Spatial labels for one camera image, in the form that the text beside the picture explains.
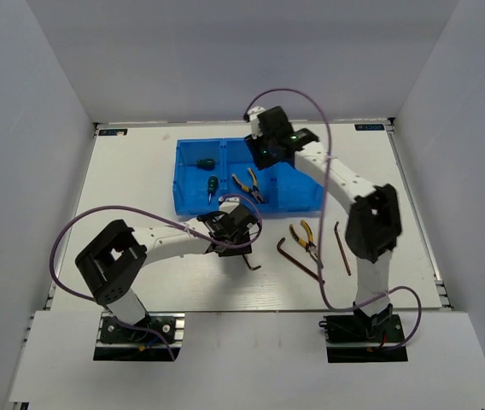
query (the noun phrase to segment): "yellow and black pliers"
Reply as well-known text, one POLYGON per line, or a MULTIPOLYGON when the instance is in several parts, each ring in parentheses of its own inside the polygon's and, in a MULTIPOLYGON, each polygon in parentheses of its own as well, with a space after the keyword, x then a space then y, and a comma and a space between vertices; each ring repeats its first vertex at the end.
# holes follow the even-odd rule
POLYGON ((252 188, 243 184, 239 180, 239 178, 237 178, 237 176, 233 173, 231 176, 233 177, 233 181, 235 181, 235 185, 240 190, 243 190, 244 192, 253 196, 257 203, 266 203, 266 201, 263 199, 263 196, 260 193, 260 187, 258 186, 258 179, 256 178, 256 174, 254 173, 254 171, 252 171, 252 168, 248 169, 248 173, 250 174, 250 177, 252 178, 252 188))
POLYGON ((303 229, 305 230, 305 233, 307 234, 307 241, 305 241, 302 237, 300 237, 297 232, 294 229, 294 225, 290 224, 289 231, 290 235, 302 248, 306 250, 306 252, 311 256, 311 259, 313 259, 317 264, 320 265, 320 267, 324 267, 320 259, 318 258, 318 251, 317 251, 317 245, 314 244, 314 236, 313 236, 313 231, 311 231, 311 228, 307 224, 305 220, 301 220, 300 222, 301 226, 303 226, 303 229))

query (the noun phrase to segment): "needle nose pliers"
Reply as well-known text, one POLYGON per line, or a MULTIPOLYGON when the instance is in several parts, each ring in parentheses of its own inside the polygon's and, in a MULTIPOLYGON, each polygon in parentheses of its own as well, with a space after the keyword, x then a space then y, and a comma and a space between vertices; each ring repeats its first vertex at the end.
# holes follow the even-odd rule
POLYGON ((305 220, 301 220, 300 225, 303 226, 305 233, 307 234, 307 241, 305 241, 302 237, 300 237, 294 229, 294 225, 290 224, 289 231, 290 235, 302 248, 306 250, 306 252, 311 256, 320 267, 324 267, 320 259, 318 258, 318 251, 317 245, 314 244, 314 236, 313 231, 309 227, 309 224, 305 220))
POLYGON ((248 173, 250 174, 250 177, 252 178, 252 188, 249 186, 243 184, 239 178, 233 173, 231 176, 233 177, 233 181, 235 181, 235 185, 242 191, 250 194, 251 196, 254 197, 255 201, 257 203, 266 203, 266 201, 263 199, 263 196, 260 193, 260 187, 258 185, 258 179, 256 177, 256 174, 254 171, 252 171, 252 168, 248 169, 248 173))

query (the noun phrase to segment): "purple cable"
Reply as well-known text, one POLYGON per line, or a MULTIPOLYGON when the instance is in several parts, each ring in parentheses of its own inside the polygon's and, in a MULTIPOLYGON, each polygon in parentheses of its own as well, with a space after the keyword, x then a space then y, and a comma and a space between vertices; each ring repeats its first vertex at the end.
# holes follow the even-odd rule
MULTIPOLYGON (((252 209, 254 210, 256 217, 258 218, 258 231, 256 232, 256 235, 246 243, 242 243, 242 244, 239 244, 239 245, 230 245, 230 244, 222 243, 220 241, 212 239, 211 237, 203 235, 202 233, 200 233, 198 231, 194 231, 193 229, 190 229, 190 228, 186 227, 185 225, 179 224, 178 222, 168 220, 168 219, 163 218, 159 215, 152 214, 151 212, 147 212, 147 211, 144 211, 142 209, 127 207, 125 205, 104 205, 102 207, 96 207, 96 208, 89 209, 88 211, 85 211, 85 212, 75 216, 72 220, 70 220, 61 229, 61 231, 59 232, 55 241, 53 242, 53 246, 51 247, 51 252, 50 252, 50 255, 49 255, 49 273, 50 273, 51 279, 53 279, 53 282, 55 282, 56 286, 58 286, 59 288, 61 288, 65 292, 69 293, 70 295, 80 297, 81 299, 85 299, 86 301, 91 301, 91 302, 95 301, 94 298, 92 298, 91 296, 87 296, 87 295, 84 295, 82 293, 76 292, 75 290, 68 288, 65 284, 63 284, 61 282, 61 280, 55 274, 55 256, 56 256, 56 251, 58 250, 58 247, 61 243, 62 238, 64 237, 64 235, 66 235, 66 232, 68 232, 68 230, 73 225, 75 225, 78 221, 82 220, 85 216, 89 216, 91 214, 94 214, 96 212, 101 212, 101 211, 119 210, 119 211, 133 212, 134 214, 141 214, 141 215, 147 216, 147 217, 149 217, 153 220, 159 220, 160 222, 163 222, 164 224, 169 225, 172 228, 178 229, 180 231, 187 231, 188 233, 190 233, 194 237, 199 237, 201 239, 205 239, 206 241, 209 241, 210 243, 214 243, 216 245, 223 246, 224 248, 228 248, 228 249, 245 248, 245 247, 251 245, 252 243, 256 242, 258 240, 258 238, 260 237, 262 226, 263 226, 263 219, 261 218, 261 214, 260 214, 260 211, 258 210, 258 208, 247 197, 242 196, 242 195, 238 195, 238 194, 227 194, 227 195, 223 195, 220 198, 220 200, 225 200, 227 198, 239 198, 239 199, 243 199, 244 201, 248 202, 250 204, 250 206, 252 207, 252 209)), ((158 338, 160 338, 160 340, 165 344, 165 346, 167 346, 168 353, 171 355, 172 361, 174 361, 174 359, 175 359, 174 353, 172 352, 170 346, 168 345, 167 340, 165 340, 165 338, 158 331, 154 331, 153 329, 149 329, 149 328, 145 328, 145 327, 137 327, 137 326, 129 325, 129 324, 124 323, 121 320, 117 319, 115 316, 112 316, 112 318, 114 319, 114 321, 116 321, 118 323, 118 325, 121 325, 121 326, 123 326, 127 329, 132 329, 134 331, 147 331, 148 333, 152 333, 152 334, 158 336, 158 338)))
MULTIPOLYGON (((247 112, 252 108, 252 106, 255 104, 258 99, 263 97, 266 94, 270 94, 272 92, 277 92, 277 91, 287 91, 287 92, 293 92, 295 94, 299 94, 300 96, 306 98, 320 113, 320 118, 324 122, 324 125, 326 126, 326 132, 328 135, 328 155, 326 156, 326 172, 324 173, 324 182, 323 182, 323 193, 322 193, 322 202, 320 204, 320 218, 318 220, 318 259, 321 260, 321 255, 322 255, 322 238, 323 238, 323 231, 324 231, 324 211, 326 210, 326 199, 328 197, 328 185, 330 183, 330 164, 331 164, 331 150, 332 150, 332 137, 331 137, 331 129, 330 129, 330 124, 328 123, 328 120, 326 119, 326 114, 324 113, 324 110, 310 97, 308 94, 305 92, 295 90, 293 88, 271 88, 270 90, 263 91, 260 94, 258 94, 254 99, 250 102, 250 104, 247 106, 246 110, 244 111, 244 115, 247 114, 247 112)), ((322 267, 320 264, 317 264, 317 275, 319 277, 318 281, 318 287, 320 288, 320 295, 322 296, 322 300, 324 301, 324 304, 326 307, 331 310, 332 312, 335 313, 349 313, 353 312, 356 309, 363 308, 364 306, 367 306, 375 301, 378 301, 379 299, 385 297, 386 295, 389 295, 391 293, 395 293, 398 290, 407 290, 411 292, 417 301, 417 306, 418 306, 418 317, 415 323, 415 326, 413 327, 412 331, 406 337, 402 342, 398 343, 396 346, 393 346, 392 348, 387 348, 387 349, 397 349, 401 346, 404 346, 409 340, 415 335, 417 332, 417 329, 419 327, 419 324, 421 322, 421 315, 422 315, 422 305, 421 305, 421 299, 419 298, 419 295, 417 292, 407 286, 396 286, 392 290, 386 291, 385 293, 382 293, 381 295, 377 295, 372 297, 371 299, 360 303, 359 305, 354 305, 352 307, 345 307, 345 308, 338 308, 338 307, 333 307, 328 300, 328 296, 326 295, 326 291, 324 288, 324 280, 322 279, 322 267)))

